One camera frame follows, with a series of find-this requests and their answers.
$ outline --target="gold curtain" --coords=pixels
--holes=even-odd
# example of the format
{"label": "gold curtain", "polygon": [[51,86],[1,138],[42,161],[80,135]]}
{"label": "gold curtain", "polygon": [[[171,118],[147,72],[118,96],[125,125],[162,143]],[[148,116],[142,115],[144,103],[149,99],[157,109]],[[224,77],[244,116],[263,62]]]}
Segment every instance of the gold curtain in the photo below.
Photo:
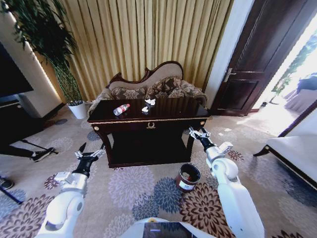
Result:
{"label": "gold curtain", "polygon": [[206,84],[232,0],[63,0],[78,49],[70,60],[85,100],[111,78],[140,80],[167,60]]}

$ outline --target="door handle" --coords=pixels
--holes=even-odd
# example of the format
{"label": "door handle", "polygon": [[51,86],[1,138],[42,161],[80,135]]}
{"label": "door handle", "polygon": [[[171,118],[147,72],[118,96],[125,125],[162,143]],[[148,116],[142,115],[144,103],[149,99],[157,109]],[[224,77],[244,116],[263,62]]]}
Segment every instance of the door handle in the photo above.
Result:
{"label": "door handle", "polygon": [[228,78],[230,75],[235,75],[237,73],[231,73],[232,72],[232,68],[229,68],[228,71],[227,71],[227,74],[226,74],[226,77],[224,78],[224,83],[226,83],[228,81]]}

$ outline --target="dark wooden table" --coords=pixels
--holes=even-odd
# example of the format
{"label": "dark wooden table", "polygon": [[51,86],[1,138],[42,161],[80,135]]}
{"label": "dark wooden table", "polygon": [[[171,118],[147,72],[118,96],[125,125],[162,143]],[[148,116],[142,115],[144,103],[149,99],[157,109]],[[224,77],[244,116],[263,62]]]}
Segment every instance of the dark wooden table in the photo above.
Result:
{"label": "dark wooden table", "polygon": [[[113,114],[128,103],[126,112]],[[190,161],[194,139],[189,137],[185,147],[181,137],[189,126],[198,129],[205,124],[207,110],[193,98],[157,99],[147,115],[141,111],[145,105],[143,99],[100,101],[88,118],[104,142],[110,168]]]}

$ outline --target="patterned rug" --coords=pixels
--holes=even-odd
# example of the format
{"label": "patterned rug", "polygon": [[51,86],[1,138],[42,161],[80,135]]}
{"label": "patterned rug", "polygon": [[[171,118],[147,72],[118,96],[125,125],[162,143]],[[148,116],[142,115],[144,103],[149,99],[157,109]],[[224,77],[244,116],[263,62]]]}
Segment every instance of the patterned rug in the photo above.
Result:
{"label": "patterned rug", "polygon": [[[234,147],[228,157],[239,167],[242,184],[248,188],[265,227],[267,238],[316,238],[317,192],[269,154],[254,158],[272,136],[237,123],[239,118],[214,117],[206,123],[212,140]],[[24,200],[20,206],[0,194],[0,237],[34,237],[44,219],[45,209],[59,192],[53,180],[60,171],[72,171],[78,164],[74,151],[87,142],[86,151],[101,145],[86,119],[78,120],[62,108],[46,123],[46,129],[27,138],[45,147],[55,147],[39,163],[27,158],[0,155],[0,175],[15,182],[9,191]],[[36,150],[20,142],[14,146]],[[234,237],[228,227],[217,182],[205,163],[202,146],[195,141],[192,163],[202,178],[190,193],[180,192],[175,177],[181,164],[109,169],[104,155],[92,166],[85,207],[78,218],[74,237],[115,238],[135,221],[159,217],[184,221],[218,238]]]}

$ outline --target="shoe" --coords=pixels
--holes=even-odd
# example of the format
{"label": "shoe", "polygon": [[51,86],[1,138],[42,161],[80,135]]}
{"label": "shoe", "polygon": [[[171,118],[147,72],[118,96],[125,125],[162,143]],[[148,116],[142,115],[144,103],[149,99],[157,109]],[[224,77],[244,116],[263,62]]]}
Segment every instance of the shoe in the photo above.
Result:
{"label": "shoe", "polygon": [[31,159],[34,162],[39,162],[42,159],[44,159],[47,155],[50,155],[55,149],[53,147],[49,148],[48,150],[42,150],[42,151],[35,151],[35,156]]}
{"label": "shoe", "polygon": [[14,186],[14,182],[12,182],[6,178],[0,178],[0,186],[4,190],[7,190],[7,189],[12,188]]}

